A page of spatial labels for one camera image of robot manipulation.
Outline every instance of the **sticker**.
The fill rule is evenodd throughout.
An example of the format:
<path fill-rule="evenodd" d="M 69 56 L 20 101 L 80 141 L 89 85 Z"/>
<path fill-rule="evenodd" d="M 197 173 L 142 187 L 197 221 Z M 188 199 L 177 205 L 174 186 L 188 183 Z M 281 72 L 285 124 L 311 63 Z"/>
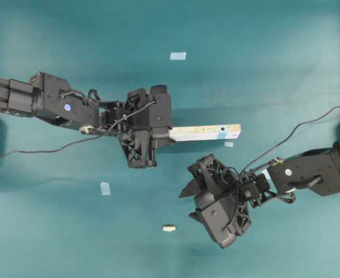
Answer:
<path fill-rule="evenodd" d="M 261 171 L 261 174 L 264 174 L 265 178 L 267 180 L 271 180 L 272 178 L 270 178 L 269 172 L 267 169 L 265 169 L 264 171 Z"/>
<path fill-rule="evenodd" d="M 224 145 L 225 145 L 226 147 L 233 148 L 233 147 L 234 147 L 234 142 L 225 142 Z"/>
<path fill-rule="evenodd" d="M 103 196 L 111 194 L 111 187 L 110 187 L 109 183 L 107 183 L 107 182 L 101 182 L 100 183 L 100 189 L 101 189 L 101 194 Z"/>
<path fill-rule="evenodd" d="M 170 60 L 186 60 L 187 53 L 186 52 L 171 52 Z"/>

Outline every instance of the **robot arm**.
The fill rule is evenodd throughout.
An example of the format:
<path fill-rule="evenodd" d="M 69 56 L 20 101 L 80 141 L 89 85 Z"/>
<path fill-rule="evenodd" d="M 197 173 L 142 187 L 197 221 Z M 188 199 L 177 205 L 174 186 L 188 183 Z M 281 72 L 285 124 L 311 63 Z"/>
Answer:
<path fill-rule="evenodd" d="M 173 143 L 169 139 L 171 97 L 164 85 L 150 91 L 137 89 L 121 102 L 101 101 L 96 90 L 90 90 L 86 97 L 65 79 L 43 72 L 30 77 L 28 83 L 0 78 L 0 111 L 37 117 L 83 134 L 117 136 L 133 168 L 156 166 L 155 149 Z"/>
<path fill-rule="evenodd" d="M 264 174 L 267 169 L 276 192 Z M 195 212 L 190 217 L 202 223 L 221 248 L 230 246 L 251 225 L 248 204 L 253 208 L 277 199 L 295 201 L 296 189 L 310 189 L 320 196 L 340 192 L 340 140 L 329 149 L 315 149 L 283 160 L 274 159 L 262 167 L 238 174 L 214 155 L 189 166 L 193 180 L 180 198 L 194 196 Z"/>

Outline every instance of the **wire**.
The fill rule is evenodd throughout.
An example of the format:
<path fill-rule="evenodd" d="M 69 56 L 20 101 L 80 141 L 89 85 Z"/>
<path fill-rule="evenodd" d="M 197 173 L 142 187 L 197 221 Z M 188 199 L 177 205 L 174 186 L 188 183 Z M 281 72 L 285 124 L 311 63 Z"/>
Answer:
<path fill-rule="evenodd" d="M 82 97 L 82 102 L 83 104 L 87 104 L 87 99 L 86 99 L 86 96 L 84 93 L 82 93 L 81 91 L 79 90 L 74 90 L 74 89 L 71 89 L 71 90 L 68 90 L 68 91 L 62 91 L 63 93 L 59 95 L 59 97 L 61 98 L 64 98 L 66 96 L 70 96 L 72 94 L 77 94 L 77 95 L 80 95 Z"/>
<path fill-rule="evenodd" d="M 36 154 L 36 153 L 55 153 L 55 152 L 60 152 L 68 147 L 71 147 L 73 145 L 76 145 L 76 144 L 80 144 L 80 143 L 83 143 L 83 142 L 87 142 L 87 141 L 92 141 L 92 140 L 96 140 L 96 139 L 99 139 L 103 136 L 105 136 L 109 131 L 111 131 L 113 129 L 113 127 L 115 127 L 118 123 L 120 123 L 121 121 L 123 120 L 126 120 L 127 118 L 129 117 L 132 117 L 134 116 L 135 114 L 137 113 L 140 113 L 141 111 L 143 111 L 144 109 L 146 109 L 146 107 L 152 105 L 153 103 L 156 103 L 156 101 L 151 101 L 150 103 L 147 103 L 145 106 L 143 106 L 142 108 L 140 108 L 139 110 L 135 111 L 135 112 L 132 112 L 131 114 L 128 114 L 128 116 L 124 116 L 122 117 L 121 119 L 117 120 L 117 122 L 115 122 L 114 124 L 111 125 L 111 127 L 103 132 L 102 134 L 100 134 L 99 136 L 95 136 L 95 137 L 90 137 L 90 138 L 86 138 L 86 139 L 82 139 L 82 140 L 78 140 L 78 141 L 74 141 L 74 142 L 71 142 L 67 145 L 64 145 L 62 147 L 60 147 L 59 149 L 52 149 L 52 150 L 48 150 L 48 151 L 20 151 L 20 150 L 14 150 L 14 151 L 10 151 L 2 156 L 0 156 L 0 159 L 3 159 L 9 155 L 12 155 L 14 153 L 23 153 L 23 154 Z"/>
<path fill-rule="evenodd" d="M 295 133 L 295 131 L 297 130 L 297 128 L 299 128 L 302 125 L 306 125 L 308 123 L 314 123 L 317 122 L 318 120 L 323 119 L 324 117 L 326 117 L 327 115 L 329 115 L 333 110 L 340 108 L 340 105 L 332 107 L 328 112 L 326 112 L 325 114 L 323 114 L 322 116 L 320 116 L 319 118 L 316 118 L 314 120 L 307 120 L 305 122 L 301 122 L 298 125 L 296 125 L 296 127 L 292 130 L 292 132 L 290 133 L 290 135 L 288 135 L 288 137 L 286 139 L 284 139 L 283 141 L 279 142 L 278 144 L 276 144 L 274 147 L 272 147 L 271 149 L 267 150 L 266 152 L 264 152 L 262 155 L 259 155 L 257 158 L 255 158 L 254 160 L 252 160 L 249 164 L 247 164 L 243 170 L 241 171 L 241 173 L 245 172 L 246 169 L 248 167 L 250 167 L 253 163 L 255 163 L 256 161 L 258 161 L 259 159 L 263 158 L 265 155 L 267 155 L 268 153 L 272 152 L 273 150 L 275 150 L 277 147 L 281 146 L 282 144 L 284 144 L 285 142 L 287 142 L 292 135 Z"/>

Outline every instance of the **screw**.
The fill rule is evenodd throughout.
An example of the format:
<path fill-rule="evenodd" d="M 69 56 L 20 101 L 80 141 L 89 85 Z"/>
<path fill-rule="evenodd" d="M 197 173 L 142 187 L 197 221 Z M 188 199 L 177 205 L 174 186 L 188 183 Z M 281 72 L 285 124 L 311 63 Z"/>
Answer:
<path fill-rule="evenodd" d="M 247 198 L 252 197 L 251 191 L 245 191 L 244 195 L 245 195 Z"/>
<path fill-rule="evenodd" d="M 71 109 L 72 107 L 68 103 L 64 104 L 64 110 L 69 112 Z"/>
<path fill-rule="evenodd" d="M 291 169 L 286 169 L 284 171 L 284 173 L 287 175 L 287 176 L 291 176 L 292 175 L 292 170 Z"/>

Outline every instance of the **teal mat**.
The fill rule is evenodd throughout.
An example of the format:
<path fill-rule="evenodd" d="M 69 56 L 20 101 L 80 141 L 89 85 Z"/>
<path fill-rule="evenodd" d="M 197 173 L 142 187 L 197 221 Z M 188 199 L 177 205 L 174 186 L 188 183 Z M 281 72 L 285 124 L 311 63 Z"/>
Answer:
<path fill-rule="evenodd" d="M 240 170 L 340 104 L 340 0 L 0 0 L 0 76 L 37 71 L 106 100 L 166 84 L 176 126 L 241 123 L 242 133 L 233 148 L 161 149 L 158 167 L 143 171 L 127 168 L 114 138 L 0 161 L 0 278 L 340 277 L 340 194 L 302 191 L 292 205 L 252 210 L 251 228 L 226 250 L 188 217 L 192 199 L 178 199 L 200 156 Z M 0 121 L 0 153 L 83 138 L 37 119 Z M 339 138 L 336 111 L 261 163 Z"/>

